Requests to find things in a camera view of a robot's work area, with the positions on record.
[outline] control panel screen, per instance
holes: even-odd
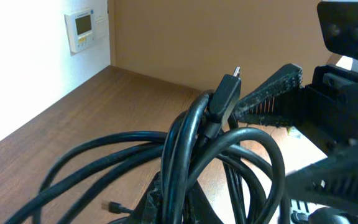
[[[88,32],[92,29],[91,16],[87,15],[87,16],[75,19],[75,24],[77,26],[77,34],[78,35]]]

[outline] cable bundle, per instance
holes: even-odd
[[[96,181],[58,223],[70,223],[109,184],[131,169],[161,157],[161,189],[163,195],[162,223],[181,223],[186,191],[191,188],[203,169],[214,159],[224,162],[236,223],[268,223],[280,204],[280,222],[289,223],[289,201],[284,194],[285,168],[276,142],[267,133],[254,128],[238,128],[233,117],[229,118],[228,132],[217,129],[209,121],[207,107],[213,97],[212,91],[202,93],[173,122],[168,133],[136,131],[112,134],[84,143],[65,154],[49,171],[38,196],[24,205],[6,223],[22,223],[33,216],[33,223],[41,222],[41,208],[65,191],[89,176],[118,164]],[[205,134],[218,130],[216,137]],[[261,157],[238,145],[241,141],[253,140],[261,143],[268,152],[272,165]],[[72,175],[51,186],[59,170],[72,158],[96,147],[120,142],[147,142],[103,157],[79,169]],[[243,158],[255,164],[272,180],[268,197],[253,171],[239,160]],[[248,216],[242,196],[242,177],[250,190]],[[125,218],[114,223],[124,223]]]

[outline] brown floor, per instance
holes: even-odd
[[[0,142],[0,223],[37,193],[49,167],[72,147],[111,133],[135,130],[167,131],[199,91],[108,67],[32,121]],[[307,139],[288,137],[286,129],[258,127],[273,136],[282,149],[287,171],[316,161],[322,155]],[[243,142],[267,157],[262,146]],[[106,146],[71,161],[58,175],[62,179],[85,164],[133,145]],[[123,215],[101,210],[102,200],[134,208],[159,170],[160,161],[130,171],[110,185],[74,223],[107,223]],[[255,169],[266,190],[269,180]],[[44,223],[56,223],[70,205],[101,175],[78,184],[43,209]],[[213,161],[199,178],[201,186],[224,223],[234,223],[223,167]]]

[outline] beige partition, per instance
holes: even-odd
[[[286,63],[315,66],[330,53],[319,0],[115,0],[116,65],[198,89],[241,66],[242,94]]]

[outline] thermostat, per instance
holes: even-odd
[[[95,41],[95,22],[92,9],[65,15],[70,50],[78,53],[92,46]]]

